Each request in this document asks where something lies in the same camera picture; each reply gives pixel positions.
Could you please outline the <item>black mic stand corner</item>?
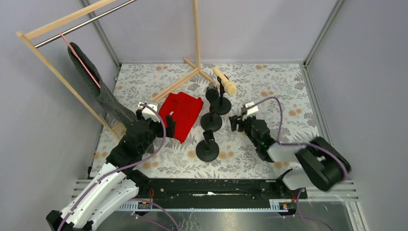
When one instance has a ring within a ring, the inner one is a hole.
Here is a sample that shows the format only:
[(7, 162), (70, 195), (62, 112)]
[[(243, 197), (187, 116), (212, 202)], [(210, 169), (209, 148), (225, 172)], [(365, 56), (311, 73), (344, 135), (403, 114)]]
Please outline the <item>black mic stand corner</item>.
[(215, 141), (212, 130), (204, 131), (203, 136), (204, 140), (196, 146), (196, 155), (203, 162), (212, 162), (219, 156), (219, 145)]

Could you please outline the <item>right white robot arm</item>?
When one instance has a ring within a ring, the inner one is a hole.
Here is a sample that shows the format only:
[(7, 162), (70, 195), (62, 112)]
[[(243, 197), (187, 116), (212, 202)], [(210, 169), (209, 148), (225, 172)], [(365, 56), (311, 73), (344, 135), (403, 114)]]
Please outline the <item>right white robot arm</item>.
[(327, 192), (346, 179), (351, 171), (349, 162), (322, 137), (304, 143), (279, 143), (271, 136), (265, 120), (234, 115), (229, 121), (232, 131), (245, 133), (261, 160), (301, 166), (280, 175), (281, 181), (291, 190), (315, 186)]

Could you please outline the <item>beige microphone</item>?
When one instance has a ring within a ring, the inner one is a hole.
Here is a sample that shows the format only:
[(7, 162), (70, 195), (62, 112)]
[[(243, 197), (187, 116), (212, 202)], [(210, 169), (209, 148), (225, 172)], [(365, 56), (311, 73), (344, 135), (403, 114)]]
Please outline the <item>beige microphone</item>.
[(216, 77), (220, 78), (220, 84), (224, 87), (224, 90), (228, 95), (234, 96), (237, 93), (236, 85), (217, 67), (213, 67), (213, 73)]

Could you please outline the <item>black microphone orange tip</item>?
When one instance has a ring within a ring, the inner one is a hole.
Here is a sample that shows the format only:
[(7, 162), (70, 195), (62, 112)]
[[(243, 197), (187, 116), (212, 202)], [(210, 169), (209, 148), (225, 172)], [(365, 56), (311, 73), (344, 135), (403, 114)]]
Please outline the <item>black microphone orange tip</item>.
[(214, 82), (210, 82), (205, 90), (205, 98), (213, 103), (219, 98), (219, 92)]

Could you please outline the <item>black mic stand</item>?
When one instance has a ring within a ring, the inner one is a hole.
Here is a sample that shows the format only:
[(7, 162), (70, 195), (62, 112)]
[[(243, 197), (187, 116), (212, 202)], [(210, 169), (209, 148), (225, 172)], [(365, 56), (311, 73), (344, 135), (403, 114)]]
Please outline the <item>black mic stand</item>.
[(221, 78), (217, 76), (217, 81), (220, 84), (219, 98), (213, 103), (213, 111), (218, 115), (225, 115), (231, 110), (231, 102), (224, 97), (226, 93), (224, 86), (221, 84)]
[(221, 116), (214, 112), (214, 102), (210, 102), (209, 112), (204, 114), (200, 120), (202, 129), (216, 132), (221, 129), (222, 124)]

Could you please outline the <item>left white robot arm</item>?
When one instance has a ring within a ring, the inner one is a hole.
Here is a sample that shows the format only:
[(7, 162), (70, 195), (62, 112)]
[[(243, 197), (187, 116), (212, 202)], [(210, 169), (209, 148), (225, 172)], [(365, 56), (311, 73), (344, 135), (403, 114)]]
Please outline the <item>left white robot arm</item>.
[(97, 176), (69, 205), (46, 216), (51, 230), (94, 231), (126, 201), (152, 193), (149, 178), (135, 166), (145, 161), (142, 157), (146, 153), (150, 158), (156, 155), (159, 148), (154, 148), (153, 141), (160, 137), (163, 146), (167, 137), (174, 137), (175, 126), (169, 115), (163, 120), (150, 107), (138, 110), (137, 119), (112, 149)]

